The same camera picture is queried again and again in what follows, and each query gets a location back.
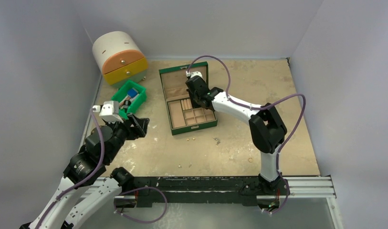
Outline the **green jewelry tray insert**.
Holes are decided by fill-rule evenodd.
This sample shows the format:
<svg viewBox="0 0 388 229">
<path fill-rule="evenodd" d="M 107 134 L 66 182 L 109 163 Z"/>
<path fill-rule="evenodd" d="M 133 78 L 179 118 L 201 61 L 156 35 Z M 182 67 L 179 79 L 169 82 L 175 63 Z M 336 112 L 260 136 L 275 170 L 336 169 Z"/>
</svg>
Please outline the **green jewelry tray insert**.
<svg viewBox="0 0 388 229">
<path fill-rule="evenodd" d="M 172 130 L 217 121 L 211 110 L 194 108 L 189 98 L 169 101 L 167 107 Z"/>
</svg>

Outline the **green jewelry box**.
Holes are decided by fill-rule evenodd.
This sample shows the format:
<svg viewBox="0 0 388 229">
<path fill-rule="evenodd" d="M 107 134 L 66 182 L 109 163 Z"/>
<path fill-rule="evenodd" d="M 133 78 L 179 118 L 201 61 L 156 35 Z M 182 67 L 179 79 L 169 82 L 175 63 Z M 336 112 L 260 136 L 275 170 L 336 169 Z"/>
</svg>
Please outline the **green jewelry box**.
<svg viewBox="0 0 388 229">
<path fill-rule="evenodd" d="M 164 68 L 159 70 L 159 77 L 161 80 L 162 90 L 163 90 L 163 94 L 166 102 L 169 123 L 170 123 L 170 118 L 168 113 L 167 102 L 179 100 L 179 99 L 185 99 L 185 98 L 190 99 L 189 93 L 187 91 L 188 88 L 185 84 L 185 82 L 188 80 L 186 77 L 186 70 L 188 67 L 189 65 L 186 64 L 186 65 L 174 66 L 174 67 L 169 67 L 169 68 Z M 181 129 L 174 129 L 174 130 L 170 128 L 170 130 L 172 135 L 179 135 L 179 134 L 203 130 L 211 127 L 216 127 L 217 124 L 218 124 L 218 119 L 217 121 L 200 124 L 199 126 L 196 126 L 196 127 L 188 126 L 188 127 L 183 127 Z"/>
</svg>

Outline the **silver chain pendant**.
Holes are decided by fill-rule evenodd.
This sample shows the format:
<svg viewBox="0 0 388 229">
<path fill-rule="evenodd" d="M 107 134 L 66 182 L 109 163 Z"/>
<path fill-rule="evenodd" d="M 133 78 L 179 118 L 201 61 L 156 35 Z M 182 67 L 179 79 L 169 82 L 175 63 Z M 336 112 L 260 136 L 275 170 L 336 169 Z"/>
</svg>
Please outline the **silver chain pendant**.
<svg viewBox="0 0 388 229">
<path fill-rule="evenodd" d="M 216 141 L 216 145 L 218 146 L 218 145 L 220 144 L 220 139 L 217 138 L 217 137 L 215 137 L 215 138 L 213 138 L 213 139 Z"/>
</svg>

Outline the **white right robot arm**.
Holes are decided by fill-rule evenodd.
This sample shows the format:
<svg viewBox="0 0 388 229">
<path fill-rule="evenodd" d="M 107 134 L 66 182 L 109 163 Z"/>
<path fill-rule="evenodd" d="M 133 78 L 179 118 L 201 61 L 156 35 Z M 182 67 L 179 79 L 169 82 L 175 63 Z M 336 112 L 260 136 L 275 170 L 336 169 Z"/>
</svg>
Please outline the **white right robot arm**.
<svg viewBox="0 0 388 229">
<path fill-rule="evenodd" d="M 266 109 L 245 101 L 232 101 L 232 96 L 218 87 L 210 89 L 200 72 L 187 73 L 186 86 L 194 107 L 229 114 L 250 128 L 252 142 L 261 154 L 259 187 L 265 194 L 273 193 L 280 182 L 279 150 L 287 128 L 278 111 L 270 103 Z"/>
</svg>

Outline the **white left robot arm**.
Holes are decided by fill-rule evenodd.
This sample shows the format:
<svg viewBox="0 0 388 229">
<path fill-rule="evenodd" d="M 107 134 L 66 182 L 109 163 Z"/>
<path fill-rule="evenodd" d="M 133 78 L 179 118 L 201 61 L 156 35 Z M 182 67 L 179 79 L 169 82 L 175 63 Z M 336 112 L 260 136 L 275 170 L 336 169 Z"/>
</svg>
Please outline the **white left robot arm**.
<svg viewBox="0 0 388 229">
<path fill-rule="evenodd" d="M 125 141 L 143 138 L 147 134 L 149 118 L 128 114 L 125 119 L 115 119 L 114 122 L 104 121 L 105 124 L 100 126 L 92 116 L 95 128 L 86 137 L 79 152 L 70 159 L 54 195 L 34 221 L 20 228 L 74 229 L 115 195 L 128 195 L 133 191 L 134 176 L 119 167 L 112 171 L 97 191 L 79 201 L 106 171 L 106 166 L 113 162 Z"/>
</svg>

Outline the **green plastic bin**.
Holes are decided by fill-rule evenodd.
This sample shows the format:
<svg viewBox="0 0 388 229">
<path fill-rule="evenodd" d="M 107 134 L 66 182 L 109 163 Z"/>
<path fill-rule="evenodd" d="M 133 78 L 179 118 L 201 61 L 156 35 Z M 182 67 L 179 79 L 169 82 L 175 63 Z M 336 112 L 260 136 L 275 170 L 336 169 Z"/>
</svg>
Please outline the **green plastic bin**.
<svg viewBox="0 0 388 229">
<path fill-rule="evenodd" d="M 128 113 L 135 114 L 138 108 L 147 99 L 146 88 L 128 80 L 112 97 L 111 100 L 118 101 L 120 105 L 119 115 L 126 118 Z"/>
</svg>

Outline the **black grey marker cap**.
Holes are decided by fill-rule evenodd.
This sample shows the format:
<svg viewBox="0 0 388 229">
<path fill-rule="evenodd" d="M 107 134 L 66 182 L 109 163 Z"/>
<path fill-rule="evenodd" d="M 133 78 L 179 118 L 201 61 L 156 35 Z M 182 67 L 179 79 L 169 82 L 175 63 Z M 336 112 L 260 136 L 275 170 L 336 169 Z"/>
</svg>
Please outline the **black grey marker cap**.
<svg viewBox="0 0 388 229">
<path fill-rule="evenodd" d="M 124 101 L 124 104 L 123 104 L 123 108 L 124 108 L 124 109 L 127 109 L 127 108 L 131 105 L 131 103 L 132 103 L 132 102 L 131 102 L 130 100 L 125 100 L 125 101 Z"/>
</svg>

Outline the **blue eraser block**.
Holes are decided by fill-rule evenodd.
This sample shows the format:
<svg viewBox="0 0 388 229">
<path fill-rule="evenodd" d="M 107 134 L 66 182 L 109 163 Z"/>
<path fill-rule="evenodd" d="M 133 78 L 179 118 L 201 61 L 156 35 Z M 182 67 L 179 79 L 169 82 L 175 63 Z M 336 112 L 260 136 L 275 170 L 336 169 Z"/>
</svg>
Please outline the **blue eraser block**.
<svg viewBox="0 0 388 229">
<path fill-rule="evenodd" d="M 135 88 L 131 88 L 127 91 L 127 96 L 130 98 L 134 98 L 139 95 L 139 92 Z"/>
</svg>

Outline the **white drawer cabinet orange yellow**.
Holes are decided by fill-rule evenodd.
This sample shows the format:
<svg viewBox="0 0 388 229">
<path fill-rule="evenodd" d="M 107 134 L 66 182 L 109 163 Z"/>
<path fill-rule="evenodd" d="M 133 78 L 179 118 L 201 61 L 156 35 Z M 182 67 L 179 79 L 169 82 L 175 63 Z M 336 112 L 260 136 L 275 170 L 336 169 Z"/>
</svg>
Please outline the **white drawer cabinet orange yellow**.
<svg viewBox="0 0 388 229">
<path fill-rule="evenodd" d="M 113 88 L 127 81 L 135 83 L 146 78 L 148 61 L 130 35 L 112 31 L 95 40 L 93 56 L 103 79 Z"/>
</svg>

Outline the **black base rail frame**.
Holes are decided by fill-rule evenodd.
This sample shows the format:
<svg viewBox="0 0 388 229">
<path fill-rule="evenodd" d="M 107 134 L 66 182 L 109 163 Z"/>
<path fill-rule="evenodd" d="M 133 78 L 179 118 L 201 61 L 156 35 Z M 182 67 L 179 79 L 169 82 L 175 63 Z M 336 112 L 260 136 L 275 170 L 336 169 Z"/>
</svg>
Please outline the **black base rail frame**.
<svg viewBox="0 0 388 229">
<path fill-rule="evenodd" d="M 336 197 L 331 177 L 285 177 L 273 185 L 258 176 L 135 177 L 117 208 L 150 208 L 154 203 L 241 204 L 274 211 L 289 198 Z"/>
</svg>

